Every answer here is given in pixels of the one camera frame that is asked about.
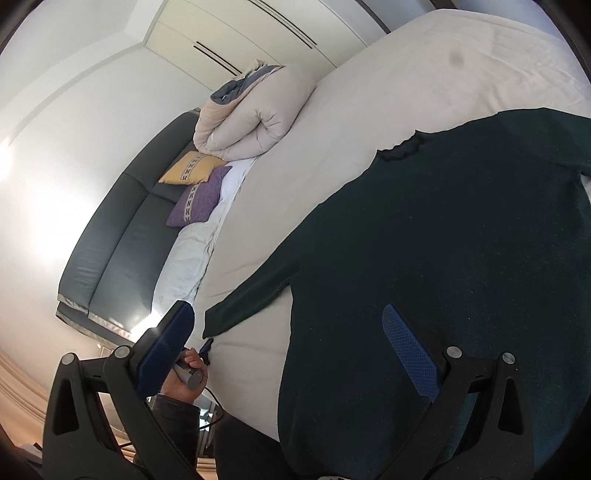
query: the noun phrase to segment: mattress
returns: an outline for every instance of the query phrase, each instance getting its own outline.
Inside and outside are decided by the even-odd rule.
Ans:
[[[357,54],[319,83],[291,131],[250,170],[197,291],[189,344],[203,343],[205,310],[360,175],[376,150],[415,130],[543,106],[591,117],[591,85],[566,42],[512,20],[436,10]],[[288,288],[216,337],[210,353],[209,387],[223,407],[275,439],[290,310]]]

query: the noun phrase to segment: yellow pillow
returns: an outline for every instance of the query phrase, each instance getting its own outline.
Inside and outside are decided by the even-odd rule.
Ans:
[[[174,185],[201,183],[209,180],[214,168],[223,167],[226,163],[212,155],[188,152],[158,182]]]

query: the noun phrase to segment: wardrobe door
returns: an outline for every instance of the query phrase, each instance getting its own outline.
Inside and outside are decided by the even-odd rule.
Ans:
[[[299,63],[317,80],[335,68],[316,48],[313,38],[261,0],[189,1],[241,33],[281,64]]]
[[[337,67],[366,45],[320,0],[253,0],[267,4],[314,39],[320,50]]]
[[[158,21],[239,73],[256,59],[278,63],[244,35],[186,0],[169,0]]]
[[[211,90],[217,90],[237,75],[231,65],[223,64],[223,59],[212,58],[207,50],[201,50],[196,43],[160,22],[154,25],[146,46]]]

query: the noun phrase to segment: purple pillow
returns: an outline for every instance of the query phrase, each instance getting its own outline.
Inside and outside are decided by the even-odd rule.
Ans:
[[[190,223],[207,222],[213,209],[220,201],[222,180],[232,167],[213,170],[208,181],[189,185],[170,212],[167,226],[187,226]]]

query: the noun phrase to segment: metal screw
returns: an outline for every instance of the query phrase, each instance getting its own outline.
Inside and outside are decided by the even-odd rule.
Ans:
[[[115,349],[115,356],[117,358],[125,358],[129,355],[130,348],[127,345],[121,345]]]
[[[449,347],[447,347],[446,352],[452,358],[460,358],[462,356],[462,351],[457,346],[449,346]]]
[[[73,353],[67,353],[63,357],[61,357],[61,363],[63,363],[64,365],[70,365],[75,358],[76,356]]]
[[[505,352],[505,353],[503,353],[503,361],[506,364],[513,365],[515,363],[515,357],[513,356],[512,353]]]

